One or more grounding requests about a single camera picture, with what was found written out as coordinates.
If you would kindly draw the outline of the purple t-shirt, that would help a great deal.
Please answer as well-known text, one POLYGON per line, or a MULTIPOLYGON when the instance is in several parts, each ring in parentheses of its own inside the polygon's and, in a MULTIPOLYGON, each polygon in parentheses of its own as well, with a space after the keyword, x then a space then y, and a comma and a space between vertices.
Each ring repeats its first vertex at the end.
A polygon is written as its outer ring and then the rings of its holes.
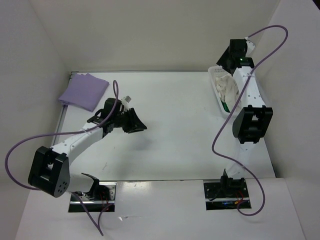
POLYGON ((93 112, 110 83, 89 73, 75 74, 58 98, 63 106, 75 106, 93 112))

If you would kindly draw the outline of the cream white t-shirt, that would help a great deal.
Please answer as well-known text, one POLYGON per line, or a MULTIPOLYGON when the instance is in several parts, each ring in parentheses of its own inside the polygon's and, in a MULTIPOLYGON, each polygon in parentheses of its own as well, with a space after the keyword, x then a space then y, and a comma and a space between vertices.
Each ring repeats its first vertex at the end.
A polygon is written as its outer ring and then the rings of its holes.
POLYGON ((222 77, 216 77, 214 83, 220 100, 232 109, 240 94, 234 78, 228 73, 222 77))

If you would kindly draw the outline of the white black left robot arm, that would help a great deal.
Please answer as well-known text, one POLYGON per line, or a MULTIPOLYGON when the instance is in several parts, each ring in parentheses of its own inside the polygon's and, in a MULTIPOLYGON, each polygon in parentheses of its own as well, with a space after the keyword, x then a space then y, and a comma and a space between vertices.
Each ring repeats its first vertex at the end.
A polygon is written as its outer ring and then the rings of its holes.
POLYGON ((110 117, 99 110, 89 118, 78 134, 51 147, 41 146, 34 154, 28 183, 55 198, 65 192, 82 192, 89 200, 96 199, 102 188, 99 179, 88 173, 80 176, 70 174, 70 166, 87 148, 102 140, 115 128, 125 133, 142 132, 147 126, 138 118, 133 108, 114 112, 110 117))

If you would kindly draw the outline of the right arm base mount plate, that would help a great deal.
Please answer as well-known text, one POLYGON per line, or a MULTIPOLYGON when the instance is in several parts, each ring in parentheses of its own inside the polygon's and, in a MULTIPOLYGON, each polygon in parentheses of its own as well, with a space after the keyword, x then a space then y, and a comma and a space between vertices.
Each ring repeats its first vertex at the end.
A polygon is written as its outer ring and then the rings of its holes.
POLYGON ((213 210, 236 210, 238 203, 240 209, 251 209, 250 196, 247 184, 224 190, 219 181, 204 181, 204 198, 207 211, 213 210))

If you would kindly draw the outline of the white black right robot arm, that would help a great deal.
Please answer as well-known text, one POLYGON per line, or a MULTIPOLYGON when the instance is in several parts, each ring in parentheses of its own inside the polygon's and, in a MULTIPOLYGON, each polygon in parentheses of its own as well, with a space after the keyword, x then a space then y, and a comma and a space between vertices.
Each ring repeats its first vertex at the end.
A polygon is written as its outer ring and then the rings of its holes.
POLYGON ((214 199, 239 197, 245 183, 245 172, 250 154, 256 144, 267 132, 273 116, 271 107, 267 107, 258 89, 254 73, 254 62, 247 57, 247 41, 229 44, 217 61, 226 72, 231 74, 238 88, 239 96, 234 107, 241 102, 241 110, 232 123, 232 134, 239 142, 239 152, 232 166, 223 171, 219 190, 214 199))

